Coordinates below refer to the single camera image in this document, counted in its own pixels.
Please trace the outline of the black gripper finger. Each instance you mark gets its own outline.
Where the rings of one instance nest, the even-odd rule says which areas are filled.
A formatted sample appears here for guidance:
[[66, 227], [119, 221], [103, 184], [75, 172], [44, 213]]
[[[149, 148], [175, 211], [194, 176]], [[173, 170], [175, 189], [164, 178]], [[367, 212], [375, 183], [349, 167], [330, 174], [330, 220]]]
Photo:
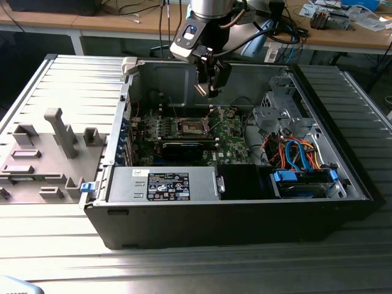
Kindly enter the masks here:
[[208, 68], [208, 97], [217, 97], [231, 74], [232, 67], [227, 62], [217, 62]]
[[206, 84], [206, 85], [209, 84], [210, 75], [209, 75], [208, 58], [200, 58], [197, 60], [197, 79], [198, 79], [198, 84]]

